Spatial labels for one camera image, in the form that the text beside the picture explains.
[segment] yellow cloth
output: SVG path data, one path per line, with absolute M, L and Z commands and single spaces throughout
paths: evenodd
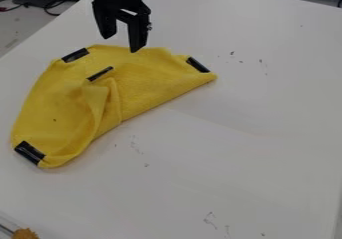
M 14 124 L 13 148 L 28 142 L 45 156 L 41 168 L 61 166 L 122 121 L 216 78 L 163 48 L 130 53 L 94 45 L 70 63 L 54 60 L 40 76 Z M 112 66 L 94 81 L 88 77 Z

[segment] table surface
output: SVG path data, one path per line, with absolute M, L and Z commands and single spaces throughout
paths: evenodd
M 342 163 L 341 10 L 298 0 L 147 0 L 150 46 L 216 82 L 40 170 L 11 126 L 53 58 L 105 41 L 82 0 L 0 60 L 0 210 L 49 239 L 332 238 Z

